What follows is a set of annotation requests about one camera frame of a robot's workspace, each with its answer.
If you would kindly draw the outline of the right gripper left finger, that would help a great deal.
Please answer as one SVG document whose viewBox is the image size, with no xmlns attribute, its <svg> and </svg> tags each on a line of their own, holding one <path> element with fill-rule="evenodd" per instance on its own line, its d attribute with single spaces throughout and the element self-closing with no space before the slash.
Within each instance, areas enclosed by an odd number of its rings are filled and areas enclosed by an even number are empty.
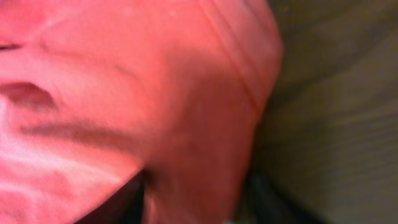
<svg viewBox="0 0 398 224">
<path fill-rule="evenodd" d="M 146 172 L 140 171 L 103 204 L 75 224 L 141 224 L 145 183 Z"/>
</svg>

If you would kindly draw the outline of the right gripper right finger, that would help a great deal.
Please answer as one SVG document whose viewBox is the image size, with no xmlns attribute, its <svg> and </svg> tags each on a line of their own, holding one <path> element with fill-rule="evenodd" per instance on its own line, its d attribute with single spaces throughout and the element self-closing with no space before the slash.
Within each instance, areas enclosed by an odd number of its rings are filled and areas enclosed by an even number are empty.
<svg viewBox="0 0 398 224">
<path fill-rule="evenodd" d="M 243 224 L 325 224 L 264 174 L 251 171 L 246 177 L 239 202 L 239 222 Z"/>
</svg>

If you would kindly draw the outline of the red printed t-shirt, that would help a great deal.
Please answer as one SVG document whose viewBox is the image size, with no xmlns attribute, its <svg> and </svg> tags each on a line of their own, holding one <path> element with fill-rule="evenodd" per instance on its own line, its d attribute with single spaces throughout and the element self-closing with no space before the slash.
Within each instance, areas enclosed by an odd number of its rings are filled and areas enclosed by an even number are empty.
<svg viewBox="0 0 398 224">
<path fill-rule="evenodd" d="M 226 223 L 282 45 L 266 1 L 1 2 L 1 222 Z"/>
</svg>

